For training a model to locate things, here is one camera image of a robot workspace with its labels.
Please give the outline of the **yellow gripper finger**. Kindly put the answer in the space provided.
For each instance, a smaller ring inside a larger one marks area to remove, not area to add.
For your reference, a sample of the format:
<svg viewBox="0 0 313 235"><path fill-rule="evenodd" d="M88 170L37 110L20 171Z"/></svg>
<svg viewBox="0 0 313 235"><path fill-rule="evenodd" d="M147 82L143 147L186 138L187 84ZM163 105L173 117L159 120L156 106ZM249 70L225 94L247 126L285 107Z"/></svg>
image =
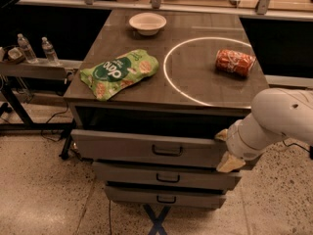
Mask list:
<svg viewBox="0 0 313 235"><path fill-rule="evenodd" d="M229 152L226 152L223 155L222 160L217 166L216 170L219 172L228 173L234 169L243 167L245 164L246 162L243 159L239 159Z"/></svg>
<svg viewBox="0 0 313 235"><path fill-rule="evenodd" d="M223 129L221 131L219 131L215 136L214 139L215 140L220 140L220 141L226 141L227 140L227 129Z"/></svg>

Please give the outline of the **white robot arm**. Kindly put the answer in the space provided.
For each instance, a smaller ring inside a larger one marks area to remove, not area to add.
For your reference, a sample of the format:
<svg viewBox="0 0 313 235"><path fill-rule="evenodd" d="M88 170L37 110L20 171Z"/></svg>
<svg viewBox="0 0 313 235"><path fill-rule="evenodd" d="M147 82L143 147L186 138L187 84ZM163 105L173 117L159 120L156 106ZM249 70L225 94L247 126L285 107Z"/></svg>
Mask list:
<svg viewBox="0 0 313 235"><path fill-rule="evenodd" d="M251 102L251 113L215 135L226 142L227 151L217 166L231 172L261 156L269 145L297 139L313 145L313 91L270 88Z"/></svg>

